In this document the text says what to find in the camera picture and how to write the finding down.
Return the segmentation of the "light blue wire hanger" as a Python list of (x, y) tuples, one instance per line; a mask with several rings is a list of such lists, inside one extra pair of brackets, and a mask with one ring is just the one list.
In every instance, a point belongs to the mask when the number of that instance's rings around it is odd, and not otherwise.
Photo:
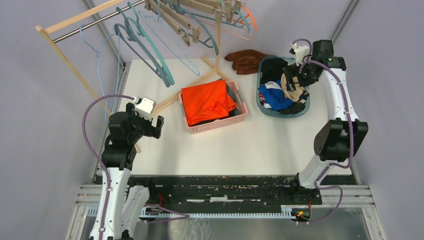
[[(165, 25), (166, 22), (156, 13), (153, 12), (153, 15), (146, 15), (139, 10), (138, 14), (141, 16), (140, 18), (150, 28), (150, 30), (153, 31), (156, 37), (158, 37), (164, 46), (173, 54), (173, 56), (176, 57), (181, 63), (183, 63), (196, 76), (199, 76), (200, 71), (198, 67), (190, 59), (188, 59), (186, 52), (176, 38), (176, 36), (180, 36), (177, 33), (171, 33), (170, 29)], [(167, 32), (167, 36), (158, 35), (157, 30), (154, 30), (153, 27), (147, 22), (147, 18), (150, 18), (153, 21), (159, 23), (162, 29)]]

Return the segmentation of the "beige navy-trimmed underwear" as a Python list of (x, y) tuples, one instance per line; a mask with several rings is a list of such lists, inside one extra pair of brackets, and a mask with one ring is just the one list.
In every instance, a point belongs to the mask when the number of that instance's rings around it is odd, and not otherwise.
[(304, 104), (309, 98), (309, 90), (300, 85), (297, 76), (287, 78), (283, 73), (281, 75), (281, 88), (286, 99), (292, 100), (294, 103)]

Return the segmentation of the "blue white-lettered underwear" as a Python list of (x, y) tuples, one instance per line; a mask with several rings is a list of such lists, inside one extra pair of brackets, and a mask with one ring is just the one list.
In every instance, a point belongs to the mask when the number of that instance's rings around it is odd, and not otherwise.
[(291, 99), (285, 97), (282, 87), (277, 82), (267, 82), (257, 90), (264, 98), (264, 103), (274, 111), (288, 109), (294, 104)]

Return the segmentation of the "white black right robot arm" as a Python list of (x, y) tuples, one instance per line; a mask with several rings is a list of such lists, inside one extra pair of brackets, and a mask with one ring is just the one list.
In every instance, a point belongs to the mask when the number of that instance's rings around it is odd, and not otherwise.
[(316, 134), (314, 156), (296, 175), (297, 184), (289, 189), (289, 199), (302, 204), (309, 198), (308, 189), (317, 189), (333, 168), (349, 169), (369, 126), (360, 121), (350, 99), (347, 86), (347, 65), (343, 57), (334, 55), (331, 40), (317, 40), (300, 45), (301, 39), (291, 43), (290, 53), (295, 64), (284, 69), (283, 78), (293, 79), (301, 87), (319, 83), (327, 109), (327, 123)]

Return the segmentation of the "grey-blue plastic hanger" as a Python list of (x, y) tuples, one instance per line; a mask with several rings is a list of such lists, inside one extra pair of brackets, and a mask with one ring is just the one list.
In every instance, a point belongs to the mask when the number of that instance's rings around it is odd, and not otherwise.
[[(124, 9), (120, 8), (120, 7), (116, 7), (115, 8), (116, 11), (119, 13), (119, 15), (121, 15), (123, 17), (127, 16), (124, 13)], [(134, 50), (136, 50), (145, 60), (147, 60), (148, 64), (152, 64), (152, 61), (147, 57), (147, 55), (144, 53), (144, 51), (138, 46), (137, 43), (129, 41), (128, 40), (128, 34), (127, 34), (127, 28), (124, 25), (124, 17), (123, 17), (123, 23), (115, 23), (113, 26), (113, 31), (114, 33), (119, 36), (120, 40), (122, 40), (127, 46), (128, 48), (132, 51), (131, 48), (133, 48)], [(147, 49), (153, 54), (153, 56), (156, 58), (156, 55), (153, 53), (152, 48), (148, 45), (147, 40), (145, 38), (141, 38), (140, 40), (143, 42), (143, 44), (147, 47)]]

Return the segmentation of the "black striped underwear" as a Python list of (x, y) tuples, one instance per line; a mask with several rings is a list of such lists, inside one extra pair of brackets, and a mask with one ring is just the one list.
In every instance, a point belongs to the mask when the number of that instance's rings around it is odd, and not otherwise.
[(289, 114), (298, 114), (302, 112), (305, 109), (305, 104), (301, 102), (294, 102), (290, 107), (280, 109), (278, 112), (282, 115), (289, 115)]

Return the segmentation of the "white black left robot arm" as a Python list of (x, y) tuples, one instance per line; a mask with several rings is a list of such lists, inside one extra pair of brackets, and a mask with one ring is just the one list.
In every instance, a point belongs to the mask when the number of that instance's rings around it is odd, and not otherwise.
[(101, 195), (89, 234), (91, 240), (131, 240), (144, 204), (157, 198), (157, 189), (149, 184), (132, 187), (124, 198), (137, 154), (136, 143), (142, 137), (161, 136), (164, 118), (158, 116), (156, 125), (152, 124), (155, 105), (153, 100), (143, 98), (137, 103), (127, 103), (125, 111), (109, 117), (109, 135), (100, 157)]

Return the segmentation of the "teal plastic hanger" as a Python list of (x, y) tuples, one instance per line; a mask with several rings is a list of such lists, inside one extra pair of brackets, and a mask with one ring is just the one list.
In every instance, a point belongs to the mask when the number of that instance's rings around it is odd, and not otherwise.
[[(142, 28), (140, 24), (140, 15), (135, 9), (135, 5), (131, 2), (127, 2), (127, 6), (133, 11), (135, 19), (129, 16), (124, 17), (124, 26), (127, 28), (128, 40), (135, 42), (138, 46), (144, 51), (147, 57), (151, 60), (152, 64), (149, 64), (146, 59), (144, 59), (135, 49), (131, 47), (131, 50), (163, 81), (165, 86), (169, 88), (175, 84), (174, 78), (171, 74), (171, 71), (166, 64), (164, 58), (162, 57), (160, 51), (155, 45), (154, 41), (150, 38), (147, 32)], [(146, 39), (148, 45), (151, 47), (153, 53), (156, 57), (148, 50), (148, 48), (143, 44), (140, 38)]]

